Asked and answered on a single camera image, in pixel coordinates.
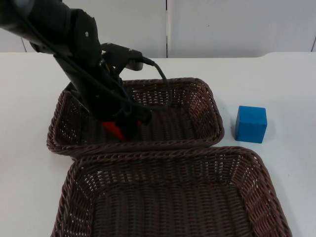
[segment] basket rim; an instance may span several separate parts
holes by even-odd
[[[57,231],[57,229],[61,228],[62,230],[65,227],[65,223],[61,220],[67,220],[68,218],[68,209],[71,203],[72,192],[75,189],[71,187],[76,185],[75,180],[76,176],[82,171],[82,167],[85,165],[91,164],[115,164],[121,163],[123,161],[128,162],[132,160],[142,160],[142,159],[150,159],[149,157],[153,156],[153,159],[175,159],[179,157],[179,159],[187,159],[194,158],[199,156],[211,156],[211,155],[238,155],[244,159],[255,164],[255,167],[260,170],[263,174],[264,182],[267,184],[267,189],[269,192],[263,192],[262,194],[266,196],[269,200],[271,200],[271,205],[275,208],[274,215],[278,216],[278,218],[282,222],[282,228],[279,226],[279,231],[282,233],[289,233],[289,236],[292,236],[291,230],[288,226],[286,217],[282,210],[281,204],[277,198],[276,191],[271,181],[270,174],[263,164],[260,156],[254,151],[243,148],[243,147],[211,147],[211,148],[193,148],[187,150],[175,150],[175,151],[150,151],[150,152],[134,152],[134,153],[112,153],[106,155],[99,156],[85,156],[81,159],[75,161],[70,167],[65,183],[62,187],[62,196],[60,198],[60,204],[58,208],[58,213],[56,217],[56,223],[54,225],[53,234]]]
[[[168,79],[170,83],[177,83],[177,82],[186,82],[186,83],[191,83],[193,81],[197,81],[199,84],[203,85],[203,87],[205,88],[205,90],[207,91],[209,98],[210,98],[210,103],[211,103],[211,107],[213,109],[213,113],[215,114],[214,119],[215,121],[215,130],[216,130],[216,136],[214,137],[207,137],[207,138],[198,138],[198,139],[194,139],[194,141],[196,141],[196,143],[198,143],[199,145],[195,145],[195,147],[205,147],[205,146],[211,146],[211,145],[215,145],[217,143],[219,143],[223,137],[224,137],[224,127],[223,127],[223,120],[220,116],[218,107],[216,105],[216,102],[214,100],[213,97],[213,92],[211,91],[210,87],[208,86],[208,84],[206,82],[204,82],[201,79],[198,78],[173,78],[173,79]],[[151,82],[151,83],[163,83],[162,80],[160,79],[139,79],[139,80],[125,80],[124,83],[129,83],[129,84],[133,84],[133,83],[139,83],[139,82]],[[163,144],[164,146],[166,146],[166,148],[161,148],[162,150],[168,150],[168,149],[172,149],[172,146],[176,146],[176,145],[188,145],[188,147],[192,147],[190,146],[191,142],[193,139],[182,139],[182,140],[169,140],[169,141],[139,141],[139,142],[135,142],[135,141],[130,141],[130,142],[124,142],[124,143],[100,143],[100,144],[89,144],[89,145],[85,145],[85,144],[79,144],[79,145],[73,145],[73,144],[65,144],[62,145],[60,143],[57,142],[57,126],[62,118],[62,113],[64,111],[64,108],[66,106],[66,99],[67,96],[70,96],[70,93],[67,92],[66,90],[63,90],[61,95],[59,96],[58,99],[58,103],[56,105],[56,110],[54,112],[54,116],[51,120],[51,124],[49,126],[48,129],[48,135],[47,135],[47,146],[49,147],[49,149],[53,152],[55,152],[56,150],[62,150],[62,155],[66,155],[66,156],[72,156],[72,152],[82,152],[82,154],[84,155],[95,155],[96,152],[94,150],[98,149],[100,150],[98,152],[98,154],[102,154],[102,153],[111,153],[111,152],[119,152],[117,150],[117,146],[120,146],[120,149],[123,149],[124,147],[146,147],[146,146],[155,146],[155,145],[161,145]]]

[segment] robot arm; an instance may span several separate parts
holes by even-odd
[[[0,0],[0,28],[27,39],[36,52],[54,54],[80,102],[101,122],[114,121],[125,139],[133,137],[139,121],[150,121],[155,108],[137,104],[119,74],[125,67],[141,70],[146,63],[166,82],[161,69],[141,52],[101,45],[94,18],[83,10],[70,9],[61,0]]]

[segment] black cable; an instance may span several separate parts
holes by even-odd
[[[129,101],[128,99],[125,99],[119,95],[117,95],[116,93],[112,92],[110,89],[106,88],[103,84],[101,84],[100,82],[98,82],[98,80],[96,80],[93,76],[91,76],[88,72],[86,72],[83,68],[81,68],[75,61],[73,61],[71,58],[65,56],[62,52],[60,52],[48,39],[46,39],[32,24],[31,22],[23,16],[23,14],[19,11],[19,9],[16,7],[16,5],[14,3],[11,4],[13,9],[16,11],[17,16],[20,18],[20,20],[22,21],[22,23],[25,25],[25,27],[27,27],[31,33],[34,34],[35,37],[37,37],[43,44],[45,44],[45,46],[47,48],[49,48],[51,51],[53,51],[55,54],[57,54],[59,57],[61,57],[66,63],[68,63],[70,66],[72,66],[75,70],[77,70],[80,74],[82,74],[83,78],[89,80],[90,83],[92,83],[95,87],[100,88],[103,92],[107,93],[108,95],[112,96],[113,98],[120,100],[121,102],[124,102],[130,106],[133,107],[137,107],[137,108],[142,108],[142,109],[147,109],[147,110],[164,110],[164,109],[168,109],[169,106],[172,103],[172,91],[170,88],[170,85],[165,77],[165,75],[163,74],[162,70],[160,69],[160,67],[156,64],[154,65],[159,74],[161,75],[161,77],[163,77],[163,81],[166,82],[167,84],[167,88],[170,89],[169,94],[169,103],[165,106],[144,106],[138,103],[134,103]]]

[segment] red object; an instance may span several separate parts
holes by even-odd
[[[126,141],[120,128],[115,125],[115,122],[102,122],[102,125],[107,131],[118,137],[121,141]]]

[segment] white wall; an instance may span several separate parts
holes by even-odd
[[[112,42],[166,57],[165,0],[64,0],[95,17],[101,43]],[[27,50],[33,51],[27,44]]]
[[[169,57],[311,51],[315,0],[168,0]]]
[[[0,52],[25,52],[21,38],[0,29]]]

